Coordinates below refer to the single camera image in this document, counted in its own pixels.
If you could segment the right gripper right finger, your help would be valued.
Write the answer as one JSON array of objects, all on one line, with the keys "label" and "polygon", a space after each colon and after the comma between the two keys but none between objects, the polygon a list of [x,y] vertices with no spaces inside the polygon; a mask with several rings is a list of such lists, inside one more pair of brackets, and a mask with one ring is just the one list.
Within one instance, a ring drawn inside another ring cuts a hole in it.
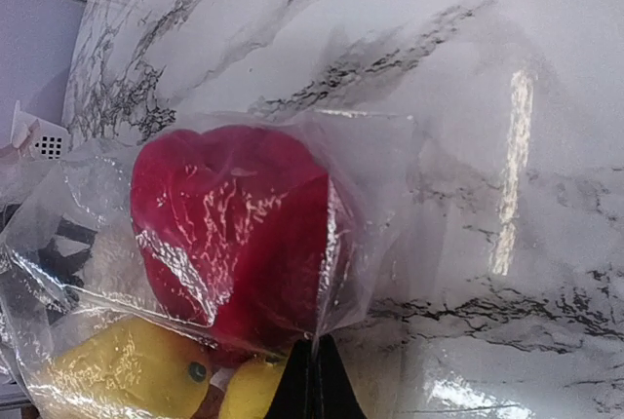
[{"label": "right gripper right finger", "polygon": [[332,336],[324,335],[319,340],[313,370],[315,418],[367,419]]}]

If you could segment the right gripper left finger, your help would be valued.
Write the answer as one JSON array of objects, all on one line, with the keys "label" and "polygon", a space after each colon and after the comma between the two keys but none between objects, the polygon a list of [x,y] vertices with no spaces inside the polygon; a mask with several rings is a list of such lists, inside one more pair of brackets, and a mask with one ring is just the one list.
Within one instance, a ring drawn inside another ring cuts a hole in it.
[{"label": "right gripper left finger", "polygon": [[265,419],[312,417],[311,352],[311,341],[294,344]]}]

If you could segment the clear zip top bag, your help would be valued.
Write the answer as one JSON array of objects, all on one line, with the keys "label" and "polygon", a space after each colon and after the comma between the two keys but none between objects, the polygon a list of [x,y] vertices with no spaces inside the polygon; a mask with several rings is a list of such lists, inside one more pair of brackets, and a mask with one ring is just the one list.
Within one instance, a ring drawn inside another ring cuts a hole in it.
[{"label": "clear zip top bag", "polygon": [[1,357],[41,418],[389,418],[411,116],[190,118],[1,164]]}]

